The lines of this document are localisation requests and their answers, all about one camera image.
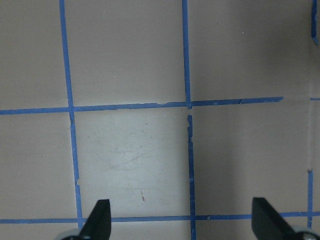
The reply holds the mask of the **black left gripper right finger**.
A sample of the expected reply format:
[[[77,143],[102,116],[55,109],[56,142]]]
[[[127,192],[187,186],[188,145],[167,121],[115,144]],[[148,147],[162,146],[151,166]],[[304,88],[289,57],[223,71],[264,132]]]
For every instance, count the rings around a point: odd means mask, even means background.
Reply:
[[[251,228],[257,240],[300,239],[300,234],[296,233],[264,197],[252,199]]]

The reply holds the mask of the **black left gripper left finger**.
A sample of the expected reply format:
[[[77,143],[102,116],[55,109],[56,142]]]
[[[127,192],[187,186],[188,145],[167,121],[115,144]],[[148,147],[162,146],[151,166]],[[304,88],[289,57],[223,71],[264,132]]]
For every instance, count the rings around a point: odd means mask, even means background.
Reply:
[[[81,240],[108,240],[111,236],[111,207],[109,199],[96,202],[79,233]]]

